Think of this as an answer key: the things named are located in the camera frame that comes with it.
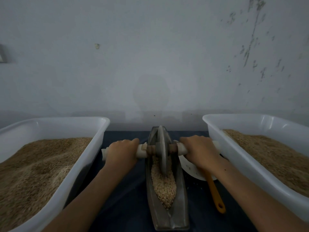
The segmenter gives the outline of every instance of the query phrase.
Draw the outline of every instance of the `plastic container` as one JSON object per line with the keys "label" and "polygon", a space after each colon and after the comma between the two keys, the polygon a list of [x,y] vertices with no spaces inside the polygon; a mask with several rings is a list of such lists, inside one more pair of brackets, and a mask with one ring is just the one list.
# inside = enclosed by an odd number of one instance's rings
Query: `plastic container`
{"label": "plastic container", "polygon": [[248,135],[265,135],[305,156],[309,156],[309,128],[278,117],[262,114],[210,114],[203,116],[209,136],[219,142],[222,155],[251,181],[309,222],[309,198],[293,191],[251,157],[223,129]]}
{"label": "plastic container", "polygon": [[0,129],[0,162],[15,154],[23,145],[33,141],[93,137],[48,203],[31,219],[11,230],[12,232],[41,231],[60,213],[75,179],[81,172],[87,173],[99,152],[109,123],[109,119],[104,117],[35,118]]}

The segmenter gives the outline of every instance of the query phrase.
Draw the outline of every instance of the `white wall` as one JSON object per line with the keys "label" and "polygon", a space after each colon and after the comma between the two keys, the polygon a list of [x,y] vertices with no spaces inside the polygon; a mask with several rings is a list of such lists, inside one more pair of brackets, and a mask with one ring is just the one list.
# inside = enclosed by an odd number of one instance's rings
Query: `white wall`
{"label": "white wall", "polygon": [[0,0],[0,127],[204,130],[202,115],[239,112],[309,126],[309,0],[263,1]]}

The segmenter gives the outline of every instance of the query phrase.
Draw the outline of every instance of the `grain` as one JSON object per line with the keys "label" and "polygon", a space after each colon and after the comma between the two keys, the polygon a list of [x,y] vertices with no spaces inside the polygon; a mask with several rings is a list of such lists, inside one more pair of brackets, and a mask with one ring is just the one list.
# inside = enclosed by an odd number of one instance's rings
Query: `grain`
{"label": "grain", "polygon": [[0,231],[12,230],[45,206],[91,139],[35,141],[0,164]]}
{"label": "grain", "polygon": [[237,144],[292,190],[309,197],[309,158],[262,135],[225,130]]}
{"label": "grain", "polygon": [[163,206],[168,210],[176,196],[176,182],[172,172],[171,157],[168,157],[168,174],[164,176],[160,171],[159,159],[153,156],[153,165],[151,168],[151,179],[154,191]]}

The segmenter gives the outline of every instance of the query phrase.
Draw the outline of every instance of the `person's left hand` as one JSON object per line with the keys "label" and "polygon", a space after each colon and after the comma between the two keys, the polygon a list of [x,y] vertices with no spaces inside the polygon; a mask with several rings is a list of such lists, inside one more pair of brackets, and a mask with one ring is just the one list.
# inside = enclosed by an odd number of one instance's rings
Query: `person's left hand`
{"label": "person's left hand", "polygon": [[139,139],[122,140],[110,144],[105,166],[118,171],[124,177],[137,162],[136,151]]}

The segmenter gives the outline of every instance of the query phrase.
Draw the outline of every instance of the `person's left arm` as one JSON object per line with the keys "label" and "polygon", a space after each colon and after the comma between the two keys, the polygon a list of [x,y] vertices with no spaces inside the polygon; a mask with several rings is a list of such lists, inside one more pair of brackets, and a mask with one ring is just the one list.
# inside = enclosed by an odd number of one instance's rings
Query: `person's left arm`
{"label": "person's left arm", "polygon": [[87,231],[115,187],[135,166],[138,145],[138,139],[112,143],[97,176],[42,231]]}

